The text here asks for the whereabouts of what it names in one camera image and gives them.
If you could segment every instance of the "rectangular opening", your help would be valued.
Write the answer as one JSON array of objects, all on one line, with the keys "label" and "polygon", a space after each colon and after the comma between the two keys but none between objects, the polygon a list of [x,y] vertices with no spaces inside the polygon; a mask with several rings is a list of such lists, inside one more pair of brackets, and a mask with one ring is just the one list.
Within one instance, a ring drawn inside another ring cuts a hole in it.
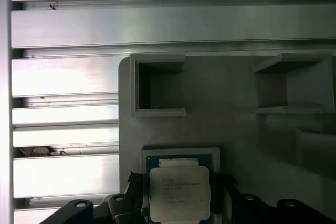
[{"label": "rectangular opening", "polygon": [[180,62],[138,63],[139,73],[139,109],[182,108],[181,101],[176,101],[172,93],[179,89],[182,70]]}]

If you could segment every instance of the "metal frame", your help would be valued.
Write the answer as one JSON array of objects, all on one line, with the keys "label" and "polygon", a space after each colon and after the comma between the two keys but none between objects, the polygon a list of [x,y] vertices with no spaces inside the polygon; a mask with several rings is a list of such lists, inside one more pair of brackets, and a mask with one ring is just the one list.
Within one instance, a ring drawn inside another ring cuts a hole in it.
[{"label": "metal frame", "polygon": [[11,0],[0,0],[0,223],[13,222]]}]

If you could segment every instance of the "screw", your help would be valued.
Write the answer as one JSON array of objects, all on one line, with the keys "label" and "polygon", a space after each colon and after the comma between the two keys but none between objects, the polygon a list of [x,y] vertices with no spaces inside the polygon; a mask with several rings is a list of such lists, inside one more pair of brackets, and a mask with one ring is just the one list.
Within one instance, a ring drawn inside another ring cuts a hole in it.
[{"label": "screw", "polygon": [[295,207],[296,206],[296,204],[293,201],[290,201],[290,200],[285,201],[285,205],[287,207]]},{"label": "screw", "polygon": [[248,200],[248,201],[252,201],[252,200],[254,200],[254,197],[252,196],[252,195],[245,195],[245,197],[244,197],[246,200]]},{"label": "screw", "polygon": [[84,202],[80,202],[76,204],[76,207],[84,207],[86,205],[86,203]]},{"label": "screw", "polygon": [[114,200],[115,200],[115,201],[122,201],[122,200],[124,200],[124,197],[117,197],[117,198],[115,198]]}]

